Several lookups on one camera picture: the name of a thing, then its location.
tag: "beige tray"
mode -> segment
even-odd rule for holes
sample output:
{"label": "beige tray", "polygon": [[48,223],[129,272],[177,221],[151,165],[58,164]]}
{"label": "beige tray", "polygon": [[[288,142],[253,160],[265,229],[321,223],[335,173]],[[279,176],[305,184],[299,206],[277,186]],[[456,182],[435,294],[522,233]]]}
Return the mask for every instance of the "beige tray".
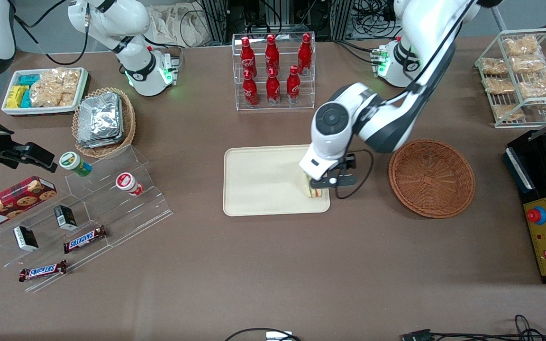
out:
{"label": "beige tray", "polygon": [[223,211],[229,216],[321,213],[330,208],[327,189],[308,198],[299,161],[308,145],[231,148],[225,153]]}

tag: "brown wicker basket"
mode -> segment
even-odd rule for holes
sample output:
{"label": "brown wicker basket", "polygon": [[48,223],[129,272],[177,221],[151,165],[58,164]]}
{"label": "brown wicker basket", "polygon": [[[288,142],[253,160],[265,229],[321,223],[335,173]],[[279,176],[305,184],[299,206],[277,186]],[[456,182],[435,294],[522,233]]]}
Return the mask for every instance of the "brown wicker basket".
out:
{"label": "brown wicker basket", "polygon": [[[130,103],[130,99],[128,99],[127,95],[116,88],[110,88],[106,87],[104,89],[98,89],[96,91],[93,91],[85,97],[95,97],[104,94],[107,91],[112,91],[117,93],[121,97],[121,110],[123,111],[123,130],[124,134],[126,135],[126,138],[121,143],[117,144],[109,144],[104,145],[103,147],[96,147],[96,148],[84,148],[80,144],[75,143],[75,147],[77,148],[80,153],[82,153],[85,156],[93,157],[93,158],[102,158],[106,157],[108,154],[114,153],[118,151],[119,149],[122,149],[123,147],[126,147],[126,145],[131,144],[132,140],[134,140],[134,134],[136,133],[136,116],[134,115],[134,108],[132,107],[132,103]],[[73,126],[71,127],[71,130],[73,132],[74,138],[77,140],[77,131],[79,128],[79,113],[80,108],[75,108],[75,113],[73,114]]]}
{"label": "brown wicker basket", "polygon": [[436,140],[414,140],[389,163],[397,198],[429,218],[450,218],[466,209],[475,195],[475,176],[458,151]]}

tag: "snickers bar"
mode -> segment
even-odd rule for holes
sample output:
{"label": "snickers bar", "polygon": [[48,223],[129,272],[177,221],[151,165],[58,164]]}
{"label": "snickers bar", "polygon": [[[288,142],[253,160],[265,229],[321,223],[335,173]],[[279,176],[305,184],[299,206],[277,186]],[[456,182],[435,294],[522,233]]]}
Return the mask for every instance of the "snickers bar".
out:
{"label": "snickers bar", "polygon": [[52,264],[48,266],[42,266],[35,269],[22,269],[20,272],[20,278],[18,281],[32,280],[37,277],[47,277],[58,274],[62,272],[63,274],[67,273],[67,260],[63,260],[58,264]]}
{"label": "snickers bar", "polygon": [[65,242],[63,244],[64,246],[64,252],[65,254],[68,254],[69,252],[75,250],[76,248],[88,244],[92,240],[95,240],[96,238],[104,237],[107,235],[107,231],[104,230],[104,226],[100,226],[97,229],[94,229],[92,231],[89,231],[85,235],[82,235],[81,237],[77,239],[73,239],[70,242]]}

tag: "red bottle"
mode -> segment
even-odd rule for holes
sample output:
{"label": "red bottle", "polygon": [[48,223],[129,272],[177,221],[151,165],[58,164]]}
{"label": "red bottle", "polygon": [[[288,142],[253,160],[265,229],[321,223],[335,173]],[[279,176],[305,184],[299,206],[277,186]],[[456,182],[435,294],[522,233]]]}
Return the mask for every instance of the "red bottle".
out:
{"label": "red bottle", "polygon": [[267,100],[270,106],[278,106],[282,101],[282,97],[279,94],[279,80],[277,80],[277,71],[271,67],[267,73]]}
{"label": "red bottle", "polygon": [[310,45],[310,34],[303,34],[303,43],[299,47],[299,74],[308,75],[310,72],[313,48]]}
{"label": "red bottle", "polygon": [[258,105],[258,91],[256,91],[256,82],[252,79],[250,70],[243,71],[243,95],[246,97],[248,108],[256,108]]}
{"label": "red bottle", "polygon": [[296,65],[290,67],[290,76],[288,76],[288,82],[286,82],[286,93],[288,95],[288,103],[296,104],[299,102],[300,77],[299,67]]}
{"label": "red bottle", "polygon": [[248,37],[241,38],[241,66],[244,70],[250,70],[252,77],[256,77],[256,57],[254,51],[250,47],[250,39]]}
{"label": "red bottle", "polygon": [[264,50],[264,60],[267,70],[273,67],[279,75],[279,50],[275,45],[275,35],[267,35],[267,48]]}

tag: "bottle cap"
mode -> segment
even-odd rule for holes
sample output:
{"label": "bottle cap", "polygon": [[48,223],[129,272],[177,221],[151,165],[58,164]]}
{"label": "bottle cap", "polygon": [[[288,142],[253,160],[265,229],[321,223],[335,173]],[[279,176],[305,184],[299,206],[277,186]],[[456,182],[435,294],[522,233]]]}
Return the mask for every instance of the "bottle cap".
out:
{"label": "bottle cap", "polygon": [[59,160],[59,163],[60,165],[69,170],[69,171],[72,171],[74,170],[77,166],[80,165],[80,160],[82,158],[80,158],[79,155],[77,155],[77,153],[75,152],[67,152],[67,153],[64,153],[61,157],[60,157],[60,160]]}

